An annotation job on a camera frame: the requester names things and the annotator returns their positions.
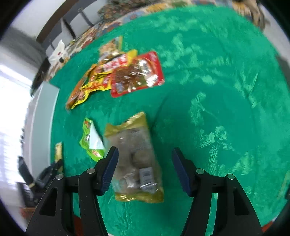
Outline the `orange nut snack packet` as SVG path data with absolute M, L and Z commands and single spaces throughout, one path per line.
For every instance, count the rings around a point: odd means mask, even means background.
M 68 97 L 68 100 L 65 104 L 65 108 L 67 110 L 72 109 L 74 103 L 77 101 L 77 98 L 79 97 L 79 94 L 81 93 L 81 88 L 82 86 L 86 83 L 86 81 L 89 78 L 90 73 L 92 70 L 97 67 L 97 64 L 93 64 L 87 71 L 86 73 L 82 76 L 82 78 L 79 80 L 79 82 L 76 84 L 74 87 L 73 91 Z

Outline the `yellow chicken feet packet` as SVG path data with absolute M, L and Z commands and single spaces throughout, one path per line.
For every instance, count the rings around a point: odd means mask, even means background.
M 115 58 L 104 64 L 97 64 L 92 72 L 89 75 L 88 80 L 81 88 L 81 93 L 77 98 L 77 101 L 74 103 L 72 109 L 75 106 L 84 103 L 90 93 L 95 91 L 106 91 L 112 88 L 111 74 L 114 69 L 117 69 L 121 66 L 127 66 L 136 57 L 138 51 L 136 49 L 130 50 L 126 53 L 122 53 Z

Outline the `yellow peanut snack bag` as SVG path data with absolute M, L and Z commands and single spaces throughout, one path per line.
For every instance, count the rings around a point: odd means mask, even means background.
M 99 48 L 99 63 L 106 63 L 111 59 L 122 53 L 122 41 L 123 36 L 117 36 L 107 42 L 106 44 L 100 46 Z

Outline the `white storage box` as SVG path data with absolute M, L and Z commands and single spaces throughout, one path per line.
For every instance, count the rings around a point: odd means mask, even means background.
M 51 130 L 59 88 L 43 82 L 27 109 L 23 158 L 36 178 L 51 164 Z

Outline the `red snack packet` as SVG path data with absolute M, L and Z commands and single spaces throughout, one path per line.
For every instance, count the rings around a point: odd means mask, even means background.
M 111 74 L 113 98 L 165 83 L 162 66 L 156 51 L 149 51 L 132 59 L 129 65 L 120 66 Z

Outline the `brown sofa backrest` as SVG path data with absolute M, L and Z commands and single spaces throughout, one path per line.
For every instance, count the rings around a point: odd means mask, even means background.
M 80 9 L 84 10 L 93 2 L 86 0 L 68 0 L 62 3 L 40 31 L 36 41 L 40 44 L 47 44 L 49 39 L 53 41 L 61 33 L 61 19 L 64 19 L 67 23 L 71 23 L 81 12 Z

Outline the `gold clear snack bag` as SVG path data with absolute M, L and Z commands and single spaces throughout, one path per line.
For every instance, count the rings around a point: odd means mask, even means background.
M 164 190 L 146 114 L 139 112 L 120 125 L 107 124 L 105 137 L 119 150 L 112 179 L 115 199 L 120 202 L 161 203 Z

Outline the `green snack packet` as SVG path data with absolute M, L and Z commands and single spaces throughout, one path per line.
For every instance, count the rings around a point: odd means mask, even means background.
M 97 133 L 93 121 L 87 117 L 83 122 L 83 135 L 79 144 L 95 162 L 98 162 L 105 155 L 103 141 Z

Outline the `white plastic bag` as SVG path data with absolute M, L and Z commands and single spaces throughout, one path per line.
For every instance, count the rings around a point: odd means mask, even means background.
M 62 40 L 59 41 L 57 47 L 49 57 L 49 62 L 51 66 L 54 66 L 58 62 L 66 63 L 69 60 L 69 55 L 67 52 L 67 47 Z

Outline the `small yellow snack packet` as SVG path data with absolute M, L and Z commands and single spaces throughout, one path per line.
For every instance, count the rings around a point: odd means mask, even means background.
M 55 162 L 62 160 L 62 142 L 55 145 Z

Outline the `dark floral fabric bundle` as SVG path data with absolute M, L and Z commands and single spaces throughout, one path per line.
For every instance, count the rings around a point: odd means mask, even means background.
M 107 3 L 98 10 L 98 15 L 104 23 L 111 23 L 146 4 L 147 1 L 141 0 L 107 1 Z

